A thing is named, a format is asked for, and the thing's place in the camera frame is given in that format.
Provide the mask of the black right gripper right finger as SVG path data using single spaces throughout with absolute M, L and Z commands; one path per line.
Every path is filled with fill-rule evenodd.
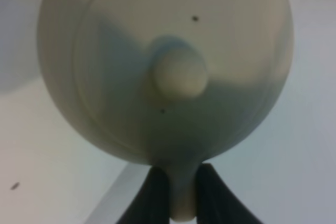
M 208 224 L 261 224 L 222 181 L 214 167 L 202 164 L 196 173 L 196 221 Z

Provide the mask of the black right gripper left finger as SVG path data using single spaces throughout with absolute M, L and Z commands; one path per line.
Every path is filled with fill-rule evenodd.
M 166 173 L 152 167 L 138 194 L 118 220 L 121 224 L 170 222 L 170 186 Z

